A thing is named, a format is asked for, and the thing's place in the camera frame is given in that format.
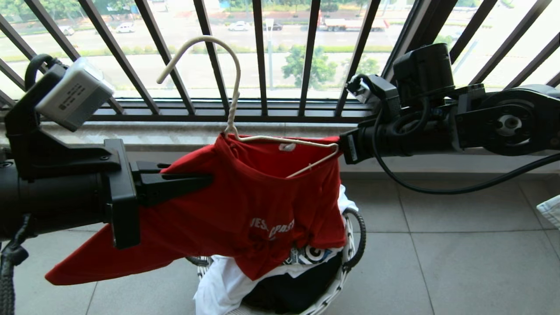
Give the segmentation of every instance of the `truck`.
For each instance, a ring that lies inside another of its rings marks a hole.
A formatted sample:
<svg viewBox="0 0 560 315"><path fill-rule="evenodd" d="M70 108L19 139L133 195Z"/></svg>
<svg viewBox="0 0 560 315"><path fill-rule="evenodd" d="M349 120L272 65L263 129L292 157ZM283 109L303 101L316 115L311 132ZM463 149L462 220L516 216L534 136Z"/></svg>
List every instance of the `truck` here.
<svg viewBox="0 0 560 315"><path fill-rule="evenodd" d="M383 32L389 27L386 20L375 19L371 25L372 32ZM359 31L362 28L362 20L346 20L344 18L322 18L319 24L321 31Z"/></svg>

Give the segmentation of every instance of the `car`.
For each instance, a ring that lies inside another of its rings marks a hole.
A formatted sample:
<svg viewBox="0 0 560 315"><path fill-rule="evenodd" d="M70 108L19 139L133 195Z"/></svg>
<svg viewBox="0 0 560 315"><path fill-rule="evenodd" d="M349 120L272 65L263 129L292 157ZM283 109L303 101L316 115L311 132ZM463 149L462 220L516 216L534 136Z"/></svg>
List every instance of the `car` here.
<svg viewBox="0 0 560 315"><path fill-rule="evenodd" d="M59 26L58 29L60 29L62 34L66 35L66 36L72 36L76 32L70 26Z"/></svg>
<svg viewBox="0 0 560 315"><path fill-rule="evenodd" d="M245 21L237 21L231 24L228 28L229 31L248 31L249 23Z"/></svg>
<svg viewBox="0 0 560 315"><path fill-rule="evenodd" d="M134 23L122 23L121 25L115 28L115 32L117 33L133 33L134 32Z"/></svg>
<svg viewBox="0 0 560 315"><path fill-rule="evenodd" d="M280 23L276 23L274 22L274 24L272 25L272 30L273 31L281 31L284 28L284 26L282 26L282 24ZM263 31L267 30L267 25L263 24Z"/></svg>
<svg viewBox="0 0 560 315"><path fill-rule="evenodd" d="M105 25L107 26L107 28L109 29L109 33L113 32L113 27L111 27L111 25L109 23L105 23Z"/></svg>

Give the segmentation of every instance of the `tile floor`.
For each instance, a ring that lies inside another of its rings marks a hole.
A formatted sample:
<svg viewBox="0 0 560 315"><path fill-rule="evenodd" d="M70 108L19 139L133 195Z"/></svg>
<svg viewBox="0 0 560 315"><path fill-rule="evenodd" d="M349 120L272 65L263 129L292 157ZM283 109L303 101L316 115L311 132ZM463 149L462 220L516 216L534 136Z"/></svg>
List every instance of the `tile floor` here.
<svg viewBox="0 0 560 315"><path fill-rule="evenodd" d="M414 182L451 188L469 182ZM535 212L543 182L434 197L388 180L347 180L367 248L327 314L560 314L560 232ZM196 268L185 260L76 286L43 275L100 225L42 235L16 268L18 315L194 314Z"/></svg>

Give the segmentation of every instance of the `white car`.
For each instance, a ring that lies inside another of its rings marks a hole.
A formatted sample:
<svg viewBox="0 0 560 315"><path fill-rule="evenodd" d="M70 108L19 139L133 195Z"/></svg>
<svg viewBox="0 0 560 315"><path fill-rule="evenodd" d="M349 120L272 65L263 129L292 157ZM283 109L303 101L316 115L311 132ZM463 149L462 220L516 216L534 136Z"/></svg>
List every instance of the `white car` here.
<svg viewBox="0 0 560 315"><path fill-rule="evenodd" d="M61 30L62 34L66 36L72 36L76 32L70 26L59 26L58 28Z"/></svg>
<svg viewBox="0 0 560 315"><path fill-rule="evenodd" d="M227 28L230 31L248 31L249 30L249 23L245 22L245 21L237 21L235 23L233 23L232 25L230 25L230 27Z"/></svg>
<svg viewBox="0 0 560 315"><path fill-rule="evenodd" d="M122 23L121 25L115 28L115 32L117 33L133 33L134 32L134 23Z"/></svg>

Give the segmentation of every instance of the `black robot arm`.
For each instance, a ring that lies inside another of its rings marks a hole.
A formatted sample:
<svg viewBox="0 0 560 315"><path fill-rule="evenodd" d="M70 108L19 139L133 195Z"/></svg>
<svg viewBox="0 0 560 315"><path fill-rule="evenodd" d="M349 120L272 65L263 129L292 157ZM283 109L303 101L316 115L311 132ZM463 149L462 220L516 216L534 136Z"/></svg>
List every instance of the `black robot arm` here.
<svg viewBox="0 0 560 315"><path fill-rule="evenodd" d="M372 116L340 136L347 164L376 158L399 184L423 193L457 194L484 189L560 160L551 155L473 187L423 189L402 182L383 156L461 152L483 147L518 156L560 150L560 90L526 85L486 92L482 84L456 89L445 44L413 50L395 61L396 86L383 78L356 75L346 89L372 108Z"/></svg>

